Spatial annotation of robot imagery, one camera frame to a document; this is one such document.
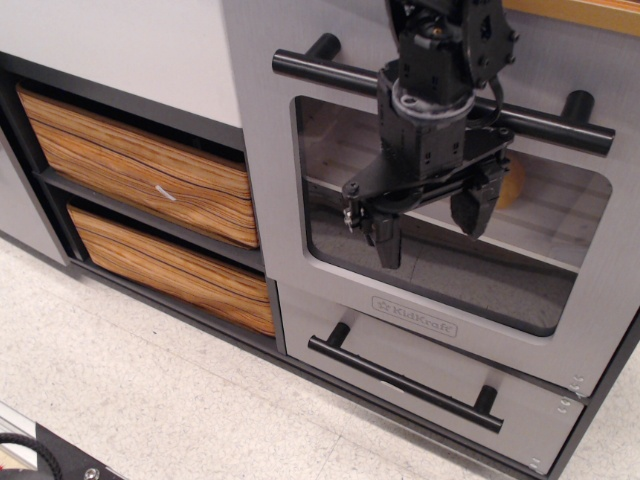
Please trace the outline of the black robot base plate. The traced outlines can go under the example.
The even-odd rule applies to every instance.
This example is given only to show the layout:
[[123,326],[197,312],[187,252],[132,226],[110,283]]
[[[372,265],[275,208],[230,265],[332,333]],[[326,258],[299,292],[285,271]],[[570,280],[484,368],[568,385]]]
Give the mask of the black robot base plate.
[[35,424],[35,438],[55,457],[64,479],[123,479],[111,467],[38,423]]

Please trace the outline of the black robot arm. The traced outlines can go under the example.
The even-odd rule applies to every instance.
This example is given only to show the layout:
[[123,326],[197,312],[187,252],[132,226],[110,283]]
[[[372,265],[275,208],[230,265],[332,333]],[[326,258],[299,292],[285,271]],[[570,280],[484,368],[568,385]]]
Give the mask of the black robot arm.
[[517,33],[499,1],[390,1],[397,60],[377,74],[380,155],[342,188],[344,221],[385,269],[401,264],[400,217],[447,198],[472,239],[498,203],[513,134],[495,127],[499,72]]

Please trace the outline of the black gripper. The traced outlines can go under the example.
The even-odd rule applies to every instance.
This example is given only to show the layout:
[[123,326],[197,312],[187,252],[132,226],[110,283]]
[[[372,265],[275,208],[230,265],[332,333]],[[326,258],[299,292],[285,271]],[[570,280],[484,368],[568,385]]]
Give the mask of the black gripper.
[[441,198],[470,238],[481,237],[499,200],[514,134],[493,118],[470,120],[472,91],[430,103],[400,84],[398,67],[377,75],[380,155],[342,187],[344,221],[368,236],[381,266],[401,264],[399,215]]

